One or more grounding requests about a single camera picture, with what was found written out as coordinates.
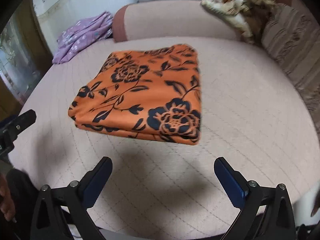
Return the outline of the person's left hand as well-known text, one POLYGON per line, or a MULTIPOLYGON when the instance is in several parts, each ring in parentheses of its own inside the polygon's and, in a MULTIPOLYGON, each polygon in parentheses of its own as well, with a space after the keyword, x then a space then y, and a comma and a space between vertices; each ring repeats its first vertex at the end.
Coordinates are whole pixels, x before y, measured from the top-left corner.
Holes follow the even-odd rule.
POLYGON ((1 190, 1 212, 7 221, 11 221, 15 217, 15 204, 12 200, 10 189, 8 187, 7 180, 3 174, 0 179, 0 190, 1 190))

